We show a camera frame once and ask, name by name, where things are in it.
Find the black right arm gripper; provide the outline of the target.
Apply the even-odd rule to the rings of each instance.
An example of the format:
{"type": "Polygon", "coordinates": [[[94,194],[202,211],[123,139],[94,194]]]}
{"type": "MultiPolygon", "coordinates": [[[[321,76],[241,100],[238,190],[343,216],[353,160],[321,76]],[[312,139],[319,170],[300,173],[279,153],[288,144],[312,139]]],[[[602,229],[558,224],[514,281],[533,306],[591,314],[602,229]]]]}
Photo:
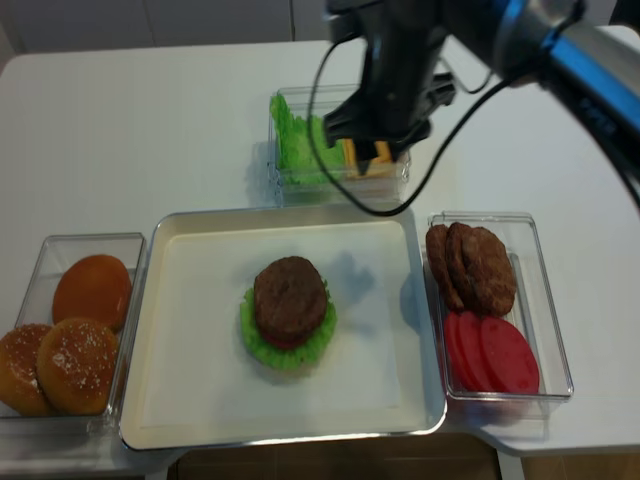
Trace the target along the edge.
{"type": "Polygon", "coordinates": [[[440,1],[328,1],[330,38],[366,41],[359,87],[324,117],[327,143],[388,143],[403,152],[431,133],[430,116],[455,97],[453,76],[437,74],[448,35],[440,1]]]}

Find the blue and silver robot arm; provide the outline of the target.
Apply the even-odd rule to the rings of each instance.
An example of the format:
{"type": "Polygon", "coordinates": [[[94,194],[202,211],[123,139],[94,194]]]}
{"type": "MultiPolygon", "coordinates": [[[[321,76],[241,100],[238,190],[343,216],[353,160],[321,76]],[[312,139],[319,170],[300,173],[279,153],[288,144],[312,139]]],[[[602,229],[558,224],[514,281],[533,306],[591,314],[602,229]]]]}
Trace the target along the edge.
{"type": "Polygon", "coordinates": [[[448,36],[499,79],[536,82],[589,132],[632,197],[639,194],[639,55],[584,19],[582,1],[330,1],[331,41],[367,43],[358,89],[324,119],[329,144],[350,138],[405,150],[452,102],[436,72],[448,36]]]}

